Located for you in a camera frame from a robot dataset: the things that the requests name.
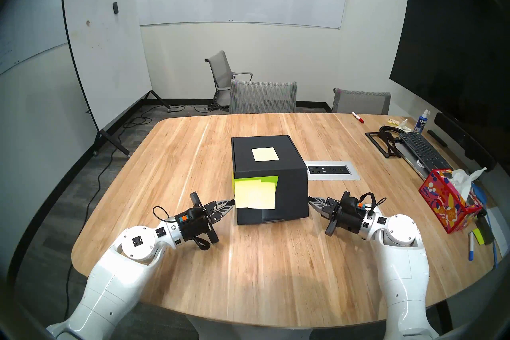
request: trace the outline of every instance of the dry erase marker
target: dry erase marker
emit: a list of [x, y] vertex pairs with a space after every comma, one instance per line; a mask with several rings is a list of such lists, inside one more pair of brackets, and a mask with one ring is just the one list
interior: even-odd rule
[[475, 257], [475, 235], [469, 232], [469, 260], [472, 261]]
[[365, 121], [361, 119], [356, 112], [351, 112], [352, 116], [354, 116], [356, 119], [358, 119], [361, 123], [364, 123]]

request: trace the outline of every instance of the black keyboard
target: black keyboard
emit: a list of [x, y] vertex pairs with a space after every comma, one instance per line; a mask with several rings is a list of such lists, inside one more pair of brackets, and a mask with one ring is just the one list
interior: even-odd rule
[[402, 138], [405, 145], [418, 157], [429, 172], [433, 169], [451, 169], [451, 166], [441, 154], [417, 131], [400, 133], [399, 137]]

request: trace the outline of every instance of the office chair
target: office chair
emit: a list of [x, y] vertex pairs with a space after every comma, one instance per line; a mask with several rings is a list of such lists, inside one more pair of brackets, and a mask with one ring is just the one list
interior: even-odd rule
[[246, 82], [233, 79], [231, 114], [274, 114], [296, 112], [297, 82]]
[[211, 66], [214, 87], [216, 88], [213, 105], [215, 108], [227, 111], [230, 102], [230, 81], [234, 79], [236, 75], [242, 74], [249, 74], [251, 80], [253, 74], [251, 72], [232, 72], [227, 61], [227, 56], [222, 50], [209, 59], [205, 59], [205, 61]]
[[373, 93], [334, 88], [332, 112], [337, 114], [387, 115], [390, 109], [390, 92]]

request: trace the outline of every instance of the television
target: television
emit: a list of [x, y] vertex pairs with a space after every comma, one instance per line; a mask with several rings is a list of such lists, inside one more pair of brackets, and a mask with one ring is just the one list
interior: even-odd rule
[[510, 28], [495, 0], [407, 0], [390, 79], [442, 113], [436, 124], [510, 174]]

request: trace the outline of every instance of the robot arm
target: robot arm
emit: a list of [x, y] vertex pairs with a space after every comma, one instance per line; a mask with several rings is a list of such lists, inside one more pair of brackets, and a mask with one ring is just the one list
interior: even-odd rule
[[[407, 215], [385, 217], [372, 193], [359, 200], [344, 192], [340, 201], [309, 197], [312, 208], [330, 220], [326, 234], [337, 227], [376, 245], [379, 285], [388, 306], [384, 340], [431, 340], [439, 337], [425, 314], [429, 269], [420, 232]], [[372, 204], [362, 204], [371, 196]]]
[[134, 226], [124, 230], [90, 272], [73, 314], [47, 330], [57, 339], [68, 339], [69, 335], [77, 340], [109, 339], [140, 299], [167, 247], [176, 249], [193, 240], [200, 249], [208, 250], [210, 243], [198, 237], [202, 233], [217, 243], [213, 223], [219, 222], [235, 201], [213, 201], [204, 207], [196, 193], [191, 194], [191, 200], [192, 208], [174, 217], [159, 218], [156, 228]]

